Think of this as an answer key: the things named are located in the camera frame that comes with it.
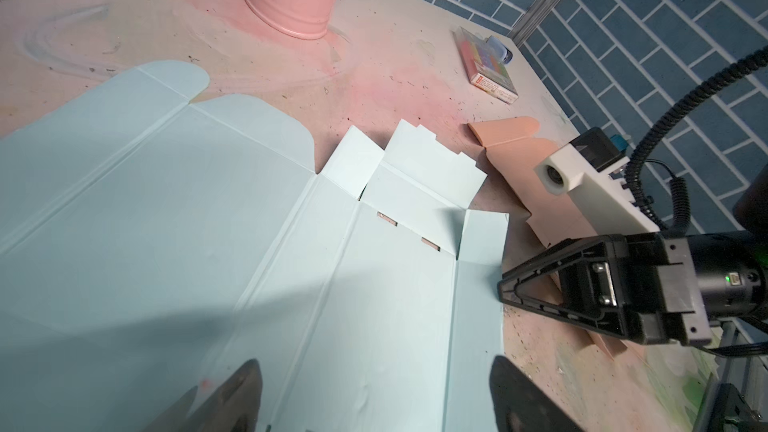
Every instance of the paint stain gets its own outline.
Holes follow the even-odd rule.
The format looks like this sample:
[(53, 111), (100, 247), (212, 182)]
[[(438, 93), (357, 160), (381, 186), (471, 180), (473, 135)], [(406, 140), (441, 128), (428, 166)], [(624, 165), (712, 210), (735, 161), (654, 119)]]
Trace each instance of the paint stain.
[(714, 369), (701, 352), (675, 346), (648, 349), (648, 384), (667, 416), (684, 430), (693, 427), (704, 398), (706, 378)]
[(563, 386), (565, 386), (568, 403), (571, 405), (576, 419), (583, 422), (587, 417), (587, 405), (584, 402), (584, 391), (579, 381), (577, 369), (573, 364), (574, 357), (575, 352), (571, 347), (565, 344), (558, 345), (555, 360), (558, 369), (563, 371), (559, 376)]
[(417, 40), (416, 48), (423, 54), (426, 62), (430, 66), (435, 65), (435, 46), (431, 42)]
[(704, 399), (704, 384), (697, 378), (690, 377), (683, 385), (683, 394), (691, 405), (698, 408)]
[[(350, 61), (354, 61), (352, 56), (352, 44), (349, 37), (341, 31), (329, 27), (328, 33), (318, 40), (302, 40), (287, 34), (283, 34), (273, 27), (269, 26), (248, 7), (245, 0), (178, 0), (182, 4), (187, 4), (194, 10), (186, 7), (174, 5), (178, 9), (178, 16), (192, 30), (208, 30), (211, 21), (220, 21), (224, 23), (224, 30), (221, 33), (232, 32), (235, 29), (256, 39), (251, 41), (249, 46), (258, 47), (259, 43), (269, 43), (270, 47), (278, 45), (283, 50), (289, 51), (288, 56), (292, 60), (301, 64), (305, 69), (316, 70), (320, 76), (325, 79), (345, 72), (353, 66)], [(197, 34), (199, 38), (206, 40), (206, 33)], [(209, 43), (209, 46), (216, 47), (216, 41)], [(295, 63), (292, 64), (292, 76), (296, 76)]]
[(0, 106), (0, 115), (2, 116), (13, 116), (15, 113), (18, 113), (18, 107)]

